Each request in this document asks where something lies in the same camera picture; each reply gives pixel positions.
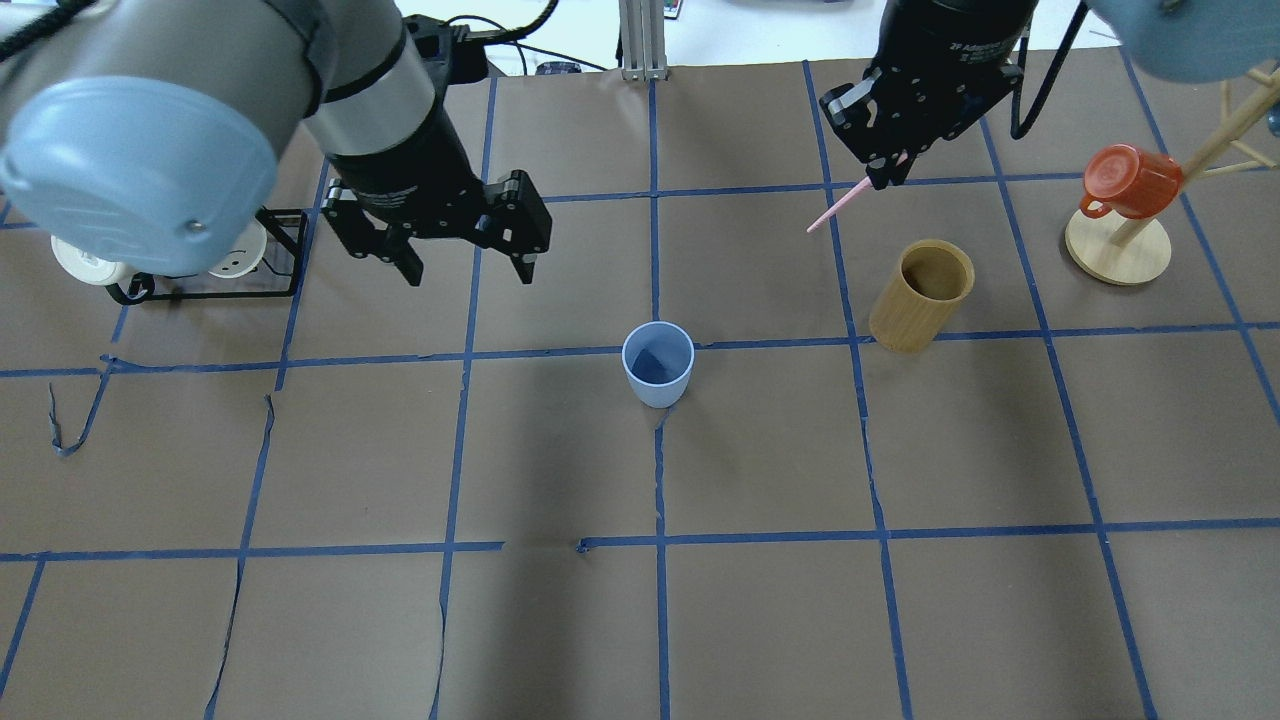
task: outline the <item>cable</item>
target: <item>cable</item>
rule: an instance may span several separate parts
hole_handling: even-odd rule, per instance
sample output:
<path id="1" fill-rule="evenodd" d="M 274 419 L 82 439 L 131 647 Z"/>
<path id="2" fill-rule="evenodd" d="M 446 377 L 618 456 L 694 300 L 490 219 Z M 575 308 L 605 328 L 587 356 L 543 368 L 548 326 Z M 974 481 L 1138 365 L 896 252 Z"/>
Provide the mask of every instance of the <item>cable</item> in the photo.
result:
<path id="1" fill-rule="evenodd" d="M 1075 42 L 1075 36 L 1080 32 L 1080 26 L 1084 24 L 1084 17 L 1089 14 L 1089 6 L 1083 1 L 1076 5 L 1075 14 L 1071 15 L 1071 22 L 1066 26 L 1066 33 L 1062 35 L 1062 42 L 1057 46 L 1057 53 L 1053 55 L 1053 61 L 1048 65 L 1048 72 L 1044 74 L 1044 82 L 1041 83 L 1039 91 L 1036 92 L 1036 100 L 1032 101 L 1030 110 L 1027 111 L 1027 119 L 1019 120 L 1018 117 L 1021 114 L 1023 104 L 1023 83 L 1019 82 L 1014 86 L 1014 109 L 1012 115 L 1009 119 L 1009 135 L 1014 140 L 1021 140 L 1030 132 L 1032 126 L 1036 124 L 1036 118 L 1039 117 L 1041 110 L 1044 109 L 1044 101 L 1048 100 L 1048 92 L 1053 90 L 1053 81 L 1057 79 L 1057 73 L 1062 69 L 1062 63 L 1066 61 L 1066 54 L 1071 51 L 1071 44 Z M 1021 41 L 1018 44 L 1018 69 L 1027 69 L 1027 42 L 1030 32 L 1023 36 Z"/>
<path id="2" fill-rule="evenodd" d="M 84 8 L 97 0 L 59 0 L 58 6 L 31 20 L 0 42 L 0 63 L 70 24 Z"/>
<path id="3" fill-rule="evenodd" d="M 511 45 L 515 45 L 516 47 L 524 47 L 525 50 L 532 50 L 534 53 L 541 53 L 543 55 L 550 55 L 553 58 L 559 58 L 562 60 L 568 60 L 571 63 L 577 63 L 580 65 L 586 65 L 586 67 L 596 69 L 596 70 L 608 70 L 609 69 L 609 68 L 605 68 L 604 65 L 596 65 L 595 63 L 589 63 L 589 61 L 586 61 L 586 60 L 584 60 L 581 58 L 575 58 L 572 55 L 566 55 L 563 53 L 557 53 L 554 50 L 545 50 L 543 47 L 534 47 L 532 45 L 525 45 L 524 42 L 512 42 Z"/>
<path id="4" fill-rule="evenodd" d="M 480 20 L 481 23 L 489 23 L 493 27 L 506 31 L 507 28 L 500 24 L 485 18 L 483 15 L 453 15 L 452 18 L 444 20 L 445 26 L 453 24 L 454 20 Z M 525 58 L 525 51 L 520 47 L 518 42 L 512 42 L 516 46 L 516 53 L 520 53 L 520 69 L 527 76 L 529 74 L 529 60 Z"/>
<path id="5" fill-rule="evenodd" d="M 518 27 L 516 29 L 503 29 L 499 31 L 498 35 L 492 35 L 492 36 L 485 33 L 479 33 L 477 38 L 481 40 L 485 45 L 504 45 L 507 42 L 516 42 L 517 40 L 524 40 L 547 23 L 547 19 L 550 18 L 552 13 L 556 10 L 556 5 L 559 5 L 559 0 L 547 0 L 547 6 L 543 8 L 543 12 L 536 18 L 534 18 L 534 22 L 529 23 L 527 26 Z"/>

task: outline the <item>white cup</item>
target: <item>white cup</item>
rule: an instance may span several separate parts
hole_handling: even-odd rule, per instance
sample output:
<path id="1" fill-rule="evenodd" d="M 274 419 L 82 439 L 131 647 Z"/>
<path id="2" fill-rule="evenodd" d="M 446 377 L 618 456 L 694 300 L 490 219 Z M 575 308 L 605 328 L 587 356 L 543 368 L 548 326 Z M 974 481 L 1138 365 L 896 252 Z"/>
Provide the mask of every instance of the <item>white cup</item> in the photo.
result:
<path id="1" fill-rule="evenodd" d="M 671 407 L 689 387 L 694 341 L 678 325 L 662 320 L 645 323 L 622 343 L 622 369 L 641 402 Z"/>

